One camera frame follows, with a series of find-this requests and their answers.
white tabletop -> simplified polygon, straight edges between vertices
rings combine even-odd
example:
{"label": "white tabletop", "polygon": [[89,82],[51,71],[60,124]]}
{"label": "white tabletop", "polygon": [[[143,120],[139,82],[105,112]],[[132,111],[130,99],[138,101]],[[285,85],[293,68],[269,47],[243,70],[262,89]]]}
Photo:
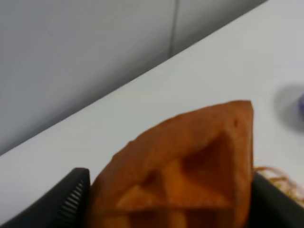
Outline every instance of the white tabletop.
{"label": "white tabletop", "polygon": [[255,109],[255,157],[304,183],[304,1],[270,0],[0,157],[0,224],[74,167],[91,179],[128,141],[179,113],[235,99]]}

gray wall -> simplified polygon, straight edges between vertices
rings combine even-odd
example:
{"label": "gray wall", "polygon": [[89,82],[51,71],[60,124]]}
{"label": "gray wall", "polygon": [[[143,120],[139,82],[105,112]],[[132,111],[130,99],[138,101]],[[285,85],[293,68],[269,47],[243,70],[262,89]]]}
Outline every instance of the gray wall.
{"label": "gray wall", "polygon": [[1,0],[0,155],[253,1]]}

white table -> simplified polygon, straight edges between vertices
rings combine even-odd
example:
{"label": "white table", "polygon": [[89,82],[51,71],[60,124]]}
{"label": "white table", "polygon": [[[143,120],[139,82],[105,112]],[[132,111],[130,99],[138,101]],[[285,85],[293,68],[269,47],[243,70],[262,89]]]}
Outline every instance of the white table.
{"label": "white table", "polygon": [[270,0],[1,156],[0,224],[72,168],[89,168],[93,181],[114,153],[146,129],[235,99],[253,102],[257,164],[279,167],[304,183],[303,131],[278,118],[304,92],[303,12],[303,0]]}

golden brown crust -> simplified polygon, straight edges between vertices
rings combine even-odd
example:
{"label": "golden brown crust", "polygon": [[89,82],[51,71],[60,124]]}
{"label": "golden brown crust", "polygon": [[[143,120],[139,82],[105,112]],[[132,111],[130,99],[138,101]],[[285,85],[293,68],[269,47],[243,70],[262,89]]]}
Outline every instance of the golden brown crust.
{"label": "golden brown crust", "polygon": [[[234,101],[180,114],[145,131],[96,178],[88,218],[217,206],[234,208],[233,227],[240,227],[250,202],[252,124],[251,103]],[[91,227],[99,227],[96,222]]]}

